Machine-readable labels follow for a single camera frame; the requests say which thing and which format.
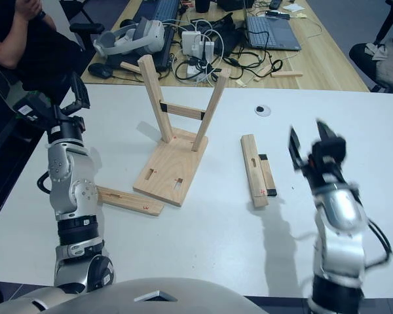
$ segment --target computer mouse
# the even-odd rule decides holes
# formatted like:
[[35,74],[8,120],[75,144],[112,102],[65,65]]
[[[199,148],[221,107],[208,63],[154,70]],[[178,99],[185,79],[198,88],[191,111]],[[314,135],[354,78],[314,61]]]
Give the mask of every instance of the computer mouse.
[[88,66],[87,71],[94,77],[100,77],[101,79],[108,79],[113,74],[112,68],[103,63],[93,63]]

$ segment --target black cup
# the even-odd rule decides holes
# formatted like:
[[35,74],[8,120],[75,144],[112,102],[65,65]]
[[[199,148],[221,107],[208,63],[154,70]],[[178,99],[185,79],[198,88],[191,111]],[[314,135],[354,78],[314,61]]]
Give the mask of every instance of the black cup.
[[195,10],[198,13],[208,12],[210,9],[210,0],[195,0]]

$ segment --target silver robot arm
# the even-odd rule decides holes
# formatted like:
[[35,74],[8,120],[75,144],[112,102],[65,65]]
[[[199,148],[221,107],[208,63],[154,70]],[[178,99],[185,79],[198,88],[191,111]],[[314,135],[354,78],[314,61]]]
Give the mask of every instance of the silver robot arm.
[[[345,182],[341,163],[346,143],[323,122],[318,122],[321,141],[313,145],[304,162],[298,153],[299,141],[290,135],[290,154],[294,169],[307,178],[316,206],[318,237],[314,252],[314,281],[308,303],[317,314],[358,313],[363,298],[365,271],[390,260],[392,249],[379,227],[369,220],[362,207],[358,189]],[[379,238],[386,256],[367,265],[363,234],[370,227]]]
[[[86,87],[74,73],[71,89],[75,101],[61,109],[51,105],[41,93],[24,97],[17,107],[24,110],[29,123],[48,135],[48,171],[39,178],[38,187],[50,194],[58,223],[60,245],[56,247],[54,286],[67,293],[87,293],[113,282],[110,259],[102,255],[104,240],[98,232],[98,191],[94,184],[94,164],[83,145],[83,118],[71,116],[89,108]],[[51,191],[44,187],[50,178]]]

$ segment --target white vr headset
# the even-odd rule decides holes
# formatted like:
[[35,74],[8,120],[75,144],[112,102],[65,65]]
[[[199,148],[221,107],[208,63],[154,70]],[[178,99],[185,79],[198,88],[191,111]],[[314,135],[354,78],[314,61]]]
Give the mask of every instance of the white vr headset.
[[160,21],[141,18],[140,22],[124,26],[117,31],[105,31],[93,42],[101,57],[112,54],[129,54],[132,51],[143,56],[163,49],[164,27]]

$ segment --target table surface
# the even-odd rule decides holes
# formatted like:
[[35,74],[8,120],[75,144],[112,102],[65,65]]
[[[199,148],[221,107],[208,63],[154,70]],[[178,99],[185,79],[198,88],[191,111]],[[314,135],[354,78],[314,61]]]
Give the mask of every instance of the table surface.
[[[125,192],[160,139],[143,86],[88,85],[85,145],[95,161],[96,184]],[[205,108],[211,88],[162,87],[173,103]],[[71,95],[64,103],[72,101]],[[255,114],[268,105],[269,117]],[[347,141],[346,179],[360,185],[367,214],[393,246],[393,94],[226,88],[208,128],[208,147],[181,208],[165,205],[151,217],[110,205],[98,213],[117,281],[190,277],[252,296],[308,296],[316,226],[306,180],[288,153],[293,125],[306,156],[318,138],[315,119]],[[197,131],[199,121],[172,116],[174,127]],[[253,133],[268,154],[278,198],[254,209],[240,138]],[[42,138],[0,212],[0,281],[51,285],[58,244],[48,196],[36,187],[47,168]],[[383,249],[365,234],[367,259]],[[367,298],[393,297],[393,261],[371,271]]]
[[[290,2],[284,0],[282,6],[288,5]],[[120,23],[126,18],[133,18],[138,8],[140,7],[141,0],[130,0],[124,12],[119,16],[119,19],[115,23],[113,30],[119,28]],[[283,71],[295,70],[302,71],[302,77],[291,77],[291,78],[272,78],[268,76],[261,79],[259,82],[254,81],[253,74],[245,71],[241,81],[247,83],[248,87],[251,88],[293,88],[303,90],[346,90],[346,91],[357,91],[357,92],[368,92],[367,86],[364,84],[360,76],[357,74],[350,62],[345,58],[341,49],[336,45],[331,35],[325,29],[323,24],[319,21],[313,10],[310,8],[306,0],[297,0],[297,4],[305,7],[305,10],[300,12],[306,14],[308,19],[303,18],[292,18],[290,19],[290,25],[297,37],[299,43],[302,46],[302,50],[295,55],[294,51],[278,51],[269,50],[272,54],[273,59],[282,59],[293,56],[290,59],[284,60]],[[228,12],[217,7],[216,3],[211,2],[210,10],[206,14],[197,13],[195,8],[188,9],[182,17],[182,20],[187,21],[193,18],[204,18],[209,21],[218,20],[226,15]],[[233,20],[235,22],[243,21],[243,11],[233,11]],[[322,34],[320,36],[308,38],[311,35],[315,35],[320,32],[319,24],[322,28]],[[178,51],[178,45],[173,44],[171,52],[176,53]],[[262,54],[260,50],[249,49],[247,51],[254,51],[258,54]],[[250,64],[255,62],[253,56],[242,56],[240,58],[241,64]],[[95,55],[91,61],[94,62],[105,62],[105,60],[98,55]],[[221,68],[230,67],[226,63],[221,64]],[[232,77],[239,76],[241,70],[231,67]],[[134,76],[126,74],[124,71],[115,71],[114,75],[119,77],[125,77],[133,79]],[[182,76],[186,75],[186,67],[183,67]],[[85,83],[93,84],[140,84],[136,82],[130,82],[127,80],[121,80],[119,78],[109,78],[107,80],[93,77],[87,70],[84,71],[82,79]],[[172,73],[164,79],[160,80],[162,86],[189,86],[182,82],[178,82]],[[205,83],[200,83],[199,86],[207,86]],[[235,80],[229,80],[227,87],[240,87]]]

